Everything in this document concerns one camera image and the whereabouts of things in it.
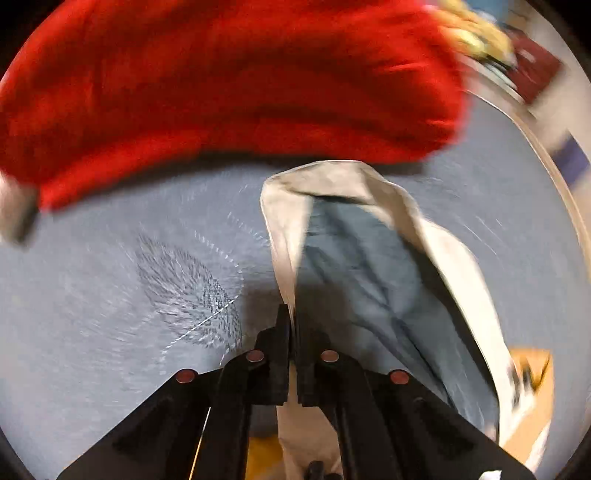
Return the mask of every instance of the garment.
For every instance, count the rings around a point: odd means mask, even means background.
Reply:
[[[277,174],[265,182],[261,206],[292,315],[315,323],[367,369],[409,370],[535,469],[551,418],[551,357],[519,351],[514,361],[464,245],[361,162]],[[288,479],[301,478],[313,460],[339,471],[336,433],[320,410],[291,396],[277,418]]]
[[[52,208],[199,151],[415,161],[462,90],[418,0],[67,0],[0,82],[0,170]]]

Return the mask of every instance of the red towel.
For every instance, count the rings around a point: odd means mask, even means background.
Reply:
[[[507,76],[515,83],[517,93],[531,105],[554,80],[562,62],[520,30],[507,31],[513,43],[517,68]]]
[[[414,161],[462,105],[418,0],[66,0],[0,83],[0,170],[52,208],[204,150]]]

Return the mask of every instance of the beige fabric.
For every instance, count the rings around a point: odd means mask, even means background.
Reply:
[[[512,383],[510,372],[515,364],[472,253],[450,232],[425,219],[402,187],[386,181],[370,166],[358,161],[321,161],[274,175],[265,182],[261,208],[269,230],[277,283],[290,313],[293,315],[296,307],[296,276],[311,211],[310,196],[349,198],[431,258],[462,311],[491,372],[499,399],[500,444],[509,443],[514,434],[525,439],[521,434],[521,422],[535,410],[537,397],[525,391],[523,385]],[[300,480],[312,460],[322,460],[326,466],[331,466],[329,471],[339,471],[336,432],[318,408],[297,405],[295,388],[295,369],[292,368],[290,399],[277,408],[287,479]],[[521,389],[517,408],[512,405],[515,388]],[[527,437],[523,451],[531,451],[541,430]]]
[[[13,241],[27,213],[37,201],[37,192],[0,173],[0,242]]]

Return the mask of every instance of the gray fabric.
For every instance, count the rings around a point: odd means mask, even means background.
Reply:
[[[358,205],[314,198],[295,297],[298,318],[364,368],[399,361],[478,429],[497,427],[492,378],[439,272]]]
[[[38,480],[55,478],[178,369],[218,366],[231,343],[214,335],[208,346],[191,333],[177,340],[192,324],[156,312],[166,300],[142,283],[142,238],[160,251],[145,267],[172,269],[165,251],[173,251],[197,259],[228,297],[238,295],[243,348],[273,323],[280,297],[261,186],[308,161],[200,158],[183,174],[148,176],[42,215],[24,249],[0,248],[0,424]],[[556,409],[538,473],[553,478],[580,439],[591,294],[548,174],[513,123],[479,100],[459,145],[422,167],[379,170],[472,250],[507,344],[553,352]],[[177,294],[168,298],[182,296],[180,283],[171,284]]]

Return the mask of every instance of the red cloth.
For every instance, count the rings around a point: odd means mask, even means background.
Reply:
[[[0,85],[0,169],[52,208],[204,150],[414,161],[462,105],[419,0],[66,0]]]
[[[556,77],[562,62],[522,31],[509,30],[507,34],[517,58],[517,68],[510,70],[507,76],[515,83],[525,104],[531,105]]]

